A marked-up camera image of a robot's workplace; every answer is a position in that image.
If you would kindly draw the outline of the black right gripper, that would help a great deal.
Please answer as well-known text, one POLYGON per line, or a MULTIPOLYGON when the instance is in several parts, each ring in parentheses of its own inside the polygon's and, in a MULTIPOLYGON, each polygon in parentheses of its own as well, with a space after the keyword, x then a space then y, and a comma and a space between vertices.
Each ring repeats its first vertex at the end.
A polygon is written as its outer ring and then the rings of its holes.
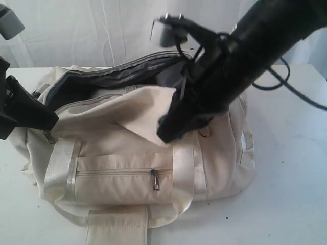
POLYGON ((260 33, 191 36, 204 54, 187 62, 185 82, 159 119, 156 133, 164 143, 206 127, 281 56, 280 41, 260 33))

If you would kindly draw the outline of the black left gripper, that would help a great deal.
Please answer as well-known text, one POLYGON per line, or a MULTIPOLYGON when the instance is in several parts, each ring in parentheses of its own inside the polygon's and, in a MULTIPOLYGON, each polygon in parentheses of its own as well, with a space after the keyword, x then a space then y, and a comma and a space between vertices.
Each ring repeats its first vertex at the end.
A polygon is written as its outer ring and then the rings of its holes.
POLYGON ((32 97, 14 76, 6 78, 9 67, 1 57, 1 139, 6 140, 15 127, 52 129, 57 114, 32 97))

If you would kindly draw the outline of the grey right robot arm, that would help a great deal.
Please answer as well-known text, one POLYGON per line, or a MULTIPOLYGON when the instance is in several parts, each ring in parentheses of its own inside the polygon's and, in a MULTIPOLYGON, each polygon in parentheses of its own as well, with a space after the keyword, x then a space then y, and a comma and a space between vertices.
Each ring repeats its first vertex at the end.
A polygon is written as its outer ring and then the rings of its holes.
POLYGON ((208 125, 297 42, 326 27, 326 1, 257 1, 231 33, 216 33, 182 16, 162 16, 171 43, 192 36, 199 49, 159 121, 165 143, 208 125))

